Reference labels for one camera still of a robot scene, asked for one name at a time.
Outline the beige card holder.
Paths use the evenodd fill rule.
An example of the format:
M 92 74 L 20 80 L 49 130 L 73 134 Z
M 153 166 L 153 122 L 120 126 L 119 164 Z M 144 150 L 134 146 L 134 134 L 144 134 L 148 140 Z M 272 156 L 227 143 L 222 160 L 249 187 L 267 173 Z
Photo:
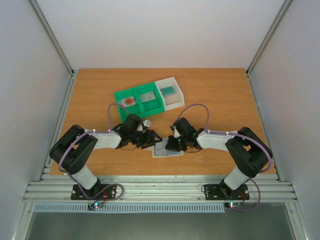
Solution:
M 166 144 L 168 138 L 163 138 L 162 142 L 157 142 L 152 148 L 152 157 L 153 158 L 166 158 L 166 157 L 178 157 L 183 156 L 183 151 L 172 151 L 166 149 Z

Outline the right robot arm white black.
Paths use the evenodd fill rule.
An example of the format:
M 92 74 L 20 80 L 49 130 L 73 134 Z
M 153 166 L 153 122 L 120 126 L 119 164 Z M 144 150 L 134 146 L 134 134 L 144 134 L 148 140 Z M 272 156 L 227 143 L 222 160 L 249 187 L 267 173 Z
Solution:
M 212 131 L 206 128 L 196 130 L 184 117 L 171 126 L 165 148 L 173 152 L 186 152 L 188 148 L 198 151 L 215 149 L 226 151 L 232 157 L 235 167 L 219 183 L 217 192 L 224 199 L 234 197 L 239 187 L 258 174 L 267 172 L 272 166 L 272 151 L 248 127 L 238 131 Z

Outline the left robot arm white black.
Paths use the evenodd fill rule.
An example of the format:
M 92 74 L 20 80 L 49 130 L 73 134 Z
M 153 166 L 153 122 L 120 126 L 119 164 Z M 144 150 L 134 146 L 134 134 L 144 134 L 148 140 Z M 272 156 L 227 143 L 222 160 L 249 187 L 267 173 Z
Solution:
M 58 171 L 77 183 L 85 196 L 96 199 L 101 193 L 102 184 L 87 166 L 93 151 L 121 150 L 128 144 L 147 149 L 162 140 L 155 130 L 149 129 L 146 121 L 131 113 L 123 123 L 109 130 L 89 130 L 78 124 L 73 125 L 51 147 L 49 157 L 58 164 Z

